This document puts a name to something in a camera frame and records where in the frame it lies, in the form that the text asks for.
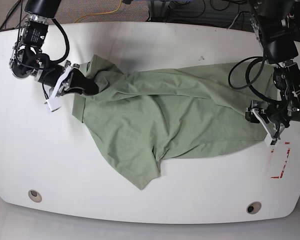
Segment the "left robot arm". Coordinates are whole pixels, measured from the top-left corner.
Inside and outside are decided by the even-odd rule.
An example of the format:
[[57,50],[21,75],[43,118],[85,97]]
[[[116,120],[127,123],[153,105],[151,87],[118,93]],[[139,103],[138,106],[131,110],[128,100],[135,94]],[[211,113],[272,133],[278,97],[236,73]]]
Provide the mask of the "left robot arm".
[[[294,33],[300,32],[300,0],[249,0],[251,26],[263,48],[262,56],[250,57],[245,71],[246,84],[259,100],[246,109],[245,119],[262,124],[265,141],[275,145],[290,122],[300,122],[300,69],[294,59],[299,55]],[[265,64],[273,65],[272,80],[281,99],[266,97],[253,86]]]

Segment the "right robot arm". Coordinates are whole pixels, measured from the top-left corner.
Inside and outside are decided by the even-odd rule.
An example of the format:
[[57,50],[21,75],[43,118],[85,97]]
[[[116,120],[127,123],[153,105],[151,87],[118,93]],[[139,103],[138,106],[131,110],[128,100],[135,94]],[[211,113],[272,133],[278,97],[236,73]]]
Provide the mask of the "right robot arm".
[[[23,29],[18,31],[9,62],[10,69],[18,79],[34,76],[43,87],[49,86],[50,93],[44,93],[47,100],[67,94],[96,95],[99,92],[97,84],[81,73],[79,65],[71,65],[67,60],[70,42],[55,18],[60,3],[59,0],[27,2],[24,10],[29,14],[29,18],[25,21]],[[42,52],[48,33],[48,19],[60,30],[65,42],[65,53],[57,60],[50,59],[48,54]]]

